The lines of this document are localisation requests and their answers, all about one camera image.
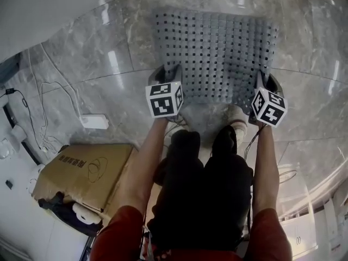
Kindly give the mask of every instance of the cardboard box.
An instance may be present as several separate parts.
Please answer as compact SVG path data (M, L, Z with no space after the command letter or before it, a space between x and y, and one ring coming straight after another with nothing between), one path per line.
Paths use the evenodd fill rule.
M42 170L32 196L67 198L102 213L114 197L120 175L137 154L132 145L71 145Z

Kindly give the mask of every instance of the gray perforated mat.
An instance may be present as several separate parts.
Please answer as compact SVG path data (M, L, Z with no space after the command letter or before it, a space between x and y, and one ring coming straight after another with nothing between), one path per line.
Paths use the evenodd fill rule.
M271 69L278 28L252 16L160 9L157 45L167 80L181 64L187 103L233 103L250 113L258 70Z

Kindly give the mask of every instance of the person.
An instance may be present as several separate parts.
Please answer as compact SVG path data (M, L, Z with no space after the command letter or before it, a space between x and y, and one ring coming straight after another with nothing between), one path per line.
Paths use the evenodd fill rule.
M179 130L160 162L168 121L155 119L117 196L120 207L92 247L91 261L140 259L142 227L153 181L162 186L147 224L147 260L242 260L235 253L252 199L252 227L244 260L292 260L276 213L279 173L270 126L258 137L255 173L237 155L235 130L216 136L205 167L200 135Z

